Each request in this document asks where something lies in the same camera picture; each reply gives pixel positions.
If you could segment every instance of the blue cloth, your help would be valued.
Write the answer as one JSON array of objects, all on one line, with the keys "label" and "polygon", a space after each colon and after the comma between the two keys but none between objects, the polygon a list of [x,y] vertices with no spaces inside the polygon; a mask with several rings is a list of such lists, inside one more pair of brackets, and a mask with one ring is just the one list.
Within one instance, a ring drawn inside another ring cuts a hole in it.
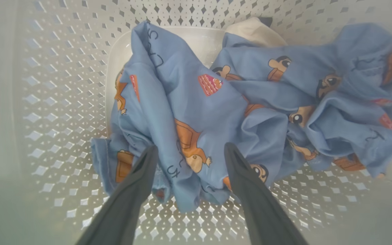
[{"label": "blue cloth", "polygon": [[117,185],[117,153],[132,153],[134,163],[151,144],[159,149],[153,192],[161,202],[174,195],[182,212],[201,198],[228,199],[226,142],[266,186],[305,161],[323,170],[356,153],[375,176],[392,158],[392,108],[370,102],[392,100],[392,82],[381,86],[392,36],[376,25],[346,26],[322,46],[259,48],[225,34],[210,69],[184,40],[150,23],[136,26],[131,42],[112,134],[92,140],[107,193]]}]

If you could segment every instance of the white plastic laundry basket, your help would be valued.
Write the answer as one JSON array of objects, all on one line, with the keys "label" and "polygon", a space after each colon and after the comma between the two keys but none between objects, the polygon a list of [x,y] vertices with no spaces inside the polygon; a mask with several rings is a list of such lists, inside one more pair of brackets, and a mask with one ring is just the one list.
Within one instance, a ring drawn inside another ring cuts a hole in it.
[{"label": "white plastic laundry basket", "polygon": [[[107,200],[89,141],[107,136],[125,33],[146,19],[185,27],[169,30],[210,65],[223,33],[194,28],[252,16],[273,17],[290,45],[365,21],[392,32],[392,0],[0,0],[0,245],[74,244]],[[383,180],[305,166],[271,190],[310,245],[392,245],[392,164]],[[232,198],[187,214],[173,201],[146,200],[135,244],[249,244]]]}]

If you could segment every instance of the cartoon monkey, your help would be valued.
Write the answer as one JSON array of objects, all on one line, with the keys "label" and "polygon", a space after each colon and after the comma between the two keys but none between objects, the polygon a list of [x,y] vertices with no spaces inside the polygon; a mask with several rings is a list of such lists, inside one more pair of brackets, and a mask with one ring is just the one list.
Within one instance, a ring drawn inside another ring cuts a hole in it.
[{"label": "cartoon monkey", "polygon": [[122,97],[121,93],[123,89],[126,87],[128,83],[126,82],[120,82],[120,79],[123,74],[123,69],[120,71],[120,73],[116,77],[115,81],[115,88],[116,88],[116,96],[115,100],[117,100],[117,110],[120,111],[121,114],[126,114],[126,109],[125,109],[125,98]]},{"label": "cartoon monkey", "polygon": [[269,171],[266,166],[261,164],[251,164],[250,167],[258,174],[258,178],[260,178],[263,183],[266,183],[267,177],[269,176]]},{"label": "cartoon monkey", "polygon": [[287,136],[287,140],[290,143],[291,147],[293,147],[298,152],[302,153],[302,155],[304,156],[305,160],[307,160],[307,161],[313,160],[314,158],[316,158],[317,155],[319,155],[319,152],[317,150],[314,150],[313,152],[311,152],[306,147],[300,147],[300,146],[296,145],[293,142],[293,140],[290,137],[288,137],[288,136]]},{"label": "cartoon monkey", "polygon": [[273,68],[273,70],[267,76],[267,81],[279,82],[290,63],[291,59],[288,56],[281,56],[278,59],[269,60],[269,67]]},{"label": "cartoon monkey", "polygon": [[[255,171],[258,175],[258,178],[263,182],[266,183],[267,177],[269,176],[269,171],[267,170],[266,166],[261,164],[250,164],[250,167],[253,171]],[[231,182],[229,177],[225,177],[223,180],[224,184],[231,190]]]},{"label": "cartoon monkey", "polygon": [[315,96],[317,99],[322,99],[327,93],[335,90],[341,83],[341,78],[335,73],[327,75],[324,79],[318,81]]},{"label": "cartoon monkey", "polygon": [[248,100],[245,96],[243,96],[243,99],[246,100],[246,102],[247,102],[247,104],[248,104],[247,107],[246,107],[246,110],[244,111],[244,117],[249,116],[249,114],[250,114],[252,111],[256,110],[256,109],[264,108],[264,107],[265,107],[265,106],[262,105],[262,104],[250,104],[249,100]]},{"label": "cartoon monkey", "polygon": [[357,171],[365,169],[365,166],[359,161],[356,154],[353,154],[353,159],[350,161],[347,157],[341,157],[333,161],[333,163],[344,171]]},{"label": "cartoon monkey", "polygon": [[288,116],[288,120],[292,124],[298,124],[300,127],[305,127],[305,124],[311,117],[312,113],[315,110],[314,105],[308,105],[306,107],[299,107],[296,113],[291,113]]},{"label": "cartoon monkey", "polygon": [[223,77],[224,79],[228,80],[228,81],[242,81],[243,78],[241,78],[240,76],[234,75],[234,74],[230,74],[231,68],[229,65],[225,65],[223,67],[216,67],[213,69],[213,72],[215,72],[217,75]]},{"label": "cartoon monkey", "polygon": [[116,183],[120,183],[131,172],[132,159],[134,155],[125,150],[117,152]]},{"label": "cartoon monkey", "polygon": [[176,131],[181,143],[181,151],[185,156],[185,161],[190,168],[199,173],[205,163],[208,167],[211,164],[211,157],[206,157],[203,149],[197,147],[200,132],[196,132],[187,124],[175,119]]}]

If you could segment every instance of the perforated basket wall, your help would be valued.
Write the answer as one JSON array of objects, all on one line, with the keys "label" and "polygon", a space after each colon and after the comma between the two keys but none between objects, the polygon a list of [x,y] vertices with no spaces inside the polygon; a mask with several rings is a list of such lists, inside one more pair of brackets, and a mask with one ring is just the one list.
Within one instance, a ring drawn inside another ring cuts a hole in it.
[{"label": "perforated basket wall", "polygon": [[[290,45],[364,21],[392,32],[390,0],[0,0],[0,244],[73,244],[107,200],[89,141],[107,136],[119,37],[143,20],[224,29],[251,16],[273,17]],[[271,190],[310,244],[392,244],[392,182],[305,166]],[[149,197],[135,244],[169,242],[249,244],[243,210],[230,198],[181,214]]]}]

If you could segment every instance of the white cloth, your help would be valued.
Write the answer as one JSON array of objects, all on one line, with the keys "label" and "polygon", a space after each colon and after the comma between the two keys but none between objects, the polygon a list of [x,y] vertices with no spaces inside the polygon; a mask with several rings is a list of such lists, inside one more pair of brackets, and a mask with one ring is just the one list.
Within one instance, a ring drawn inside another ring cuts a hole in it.
[{"label": "white cloth", "polygon": [[260,47],[272,48],[287,45],[278,33],[261,23],[257,17],[232,24],[226,28],[225,32],[243,37]]}]

